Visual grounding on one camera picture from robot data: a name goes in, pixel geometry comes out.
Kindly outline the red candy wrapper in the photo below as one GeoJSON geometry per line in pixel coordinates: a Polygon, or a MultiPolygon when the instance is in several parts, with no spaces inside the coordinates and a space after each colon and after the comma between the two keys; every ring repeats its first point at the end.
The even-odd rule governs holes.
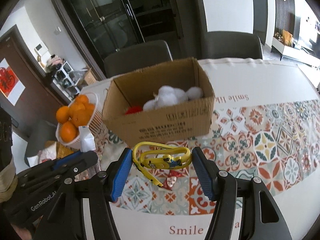
{"type": "Polygon", "coordinates": [[[161,187],[162,190],[172,191],[173,186],[175,185],[177,179],[182,175],[180,172],[175,170],[170,170],[167,178],[163,182],[163,186],[161,187]]]}

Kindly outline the red green plush strawberry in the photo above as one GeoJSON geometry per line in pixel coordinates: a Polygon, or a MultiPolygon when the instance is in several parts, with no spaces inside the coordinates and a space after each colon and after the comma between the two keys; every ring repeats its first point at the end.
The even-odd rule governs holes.
{"type": "Polygon", "coordinates": [[[129,107],[126,110],[125,115],[136,114],[136,113],[139,113],[139,112],[142,112],[142,111],[143,111],[143,107],[141,107],[141,106],[132,106],[132,107],[129,107]]]}

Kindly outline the white plush toy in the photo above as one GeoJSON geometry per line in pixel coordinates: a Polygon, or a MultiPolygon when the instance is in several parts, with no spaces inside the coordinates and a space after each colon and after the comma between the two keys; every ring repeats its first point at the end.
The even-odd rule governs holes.
{"type": "Polygon", "coordinates": [[[156,110],[163,107],[178,105],[180,103],[197,100],[203,97],[203,90],[200,87],[191,87],[187,91],[171,86],[162,86],[153,99],[147,101],[143,111],[156,110]]]}

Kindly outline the orange fruit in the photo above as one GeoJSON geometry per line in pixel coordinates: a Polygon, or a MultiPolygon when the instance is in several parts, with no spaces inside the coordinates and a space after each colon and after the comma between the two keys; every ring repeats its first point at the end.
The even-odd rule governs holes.
{"type": "Polygon", "coordinates": [[[75,98],[75,102],[76,103],[82,103],[82,104],[88,104],[89,103],[89,98],[84,95],[84,94],[79,94],[77,95],[77,97],[75,98]]]}
{"type": "Polygon", "coordinates": [[[60,129],[60,137],[63,142],[71,142],[78,136],[78,129],[71,121],[65,122],[60,129]]]}
{"type": "Polygon", "coordinates": [[[90,113],[86,109],[79,109],[74,112],[71,122],[78,128],[79,126],[86,126],[91,119],[90,113]]]}
{"type": "Polygon", "coordinates": [[[68,106],[62,106],[56,111],[56,119],[58,123],[64,124],[69,120],[69,118],[70,114],[68,106]]]}

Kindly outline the white plastic fruit basket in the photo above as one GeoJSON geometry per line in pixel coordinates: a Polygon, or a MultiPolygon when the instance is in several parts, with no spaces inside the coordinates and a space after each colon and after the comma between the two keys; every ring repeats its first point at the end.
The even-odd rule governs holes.
{"type": "Polygon", "coordinates": [[[68,105],[56,111],[58,122],[56,138],[66,147],[80,148],[80,127],[86,126],[94,136],[102,127],[102,108],[97,94],[87,92],[80,94],[68,105]]]}

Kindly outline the patterned tile table runner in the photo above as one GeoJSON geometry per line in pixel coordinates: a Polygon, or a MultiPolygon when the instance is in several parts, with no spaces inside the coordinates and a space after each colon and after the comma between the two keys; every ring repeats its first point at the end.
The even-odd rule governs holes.
{"type": "MultiPolygon", "coordinates": [[[[210,133],[171,142],[200,147],[206,158],[236,178],[259,176],[272,195],[298,184],[319,167],[319,101],[297,101],[215,110],[210,133]]],[[[203,194],[192,166],[172,191],[157,188],[133,168],[115,206],[161,215],[202,215],[215,204],[203,194]]],[[[152,174],[162,183],[168,170],[152,174]]]]}

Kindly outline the brown entrance door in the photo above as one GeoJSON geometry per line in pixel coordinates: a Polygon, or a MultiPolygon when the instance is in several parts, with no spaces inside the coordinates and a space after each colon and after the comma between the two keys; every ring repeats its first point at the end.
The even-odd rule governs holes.
{"type": "Polygon", "coordinates": [[[46,80],[14,25],[1,35],[1,107],[29,136],[41,120],[57,125],[56,111],[66,100],[46,80]]]}

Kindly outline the brown cardboard box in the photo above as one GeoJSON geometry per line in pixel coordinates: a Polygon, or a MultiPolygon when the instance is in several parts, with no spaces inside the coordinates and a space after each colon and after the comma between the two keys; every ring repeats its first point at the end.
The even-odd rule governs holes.
{"type": "Polygon", "coordinates": [[[215,94],[195,58],[163,62],[115,77],[102,120],[129,146],[207,135],[215,94]]]}

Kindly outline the white shoe rack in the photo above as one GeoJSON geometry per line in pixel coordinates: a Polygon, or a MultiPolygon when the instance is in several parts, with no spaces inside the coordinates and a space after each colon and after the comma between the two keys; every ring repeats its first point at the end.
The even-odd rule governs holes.
{"type": "Polygon", "coordinates": [[[53,73],[53,80],[71,98],[80,93],[80,85],[88,69],[74,70],[67,61],[55,61],[48,68],[53,73]]]}

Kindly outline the dark grey dining chair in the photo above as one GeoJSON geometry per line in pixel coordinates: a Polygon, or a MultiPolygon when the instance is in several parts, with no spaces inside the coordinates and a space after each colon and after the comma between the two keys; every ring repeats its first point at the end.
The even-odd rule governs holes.
{"type": "Polygon", "coordinates": [[[260,38],[237,31],[212,31],[204,35],[203,59],[263,59],[260,38]]]}
{"type": "Polygon", "coordinates": [[[144,42],[119,50],[104,59],[107,77],[114,77],[134,70],[172,61],[167,42],[144,42]]]}

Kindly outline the white tv console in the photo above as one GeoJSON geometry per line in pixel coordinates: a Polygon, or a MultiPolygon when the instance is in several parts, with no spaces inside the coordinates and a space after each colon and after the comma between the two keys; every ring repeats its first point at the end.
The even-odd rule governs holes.
{"type": "Polygon", "coordinates": [[[272,49],[277,50],[280,53],[280,60],[283,58],[291,59],[319,68],[320,60],[317,57],[308,54],[302,49],[286,46],[275,37],[272,39],[272,49]]]}

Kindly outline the black glass cabinet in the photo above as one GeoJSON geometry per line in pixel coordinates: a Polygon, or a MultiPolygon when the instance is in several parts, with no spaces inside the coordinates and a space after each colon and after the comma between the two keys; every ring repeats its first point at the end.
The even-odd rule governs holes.
{"type": "Polygon", "coordinates": [[[105,59],[139,43],[163,40],[172,57],[200,58],[197,0],[51,0],[76,48],[96,74],[105,59]]]}

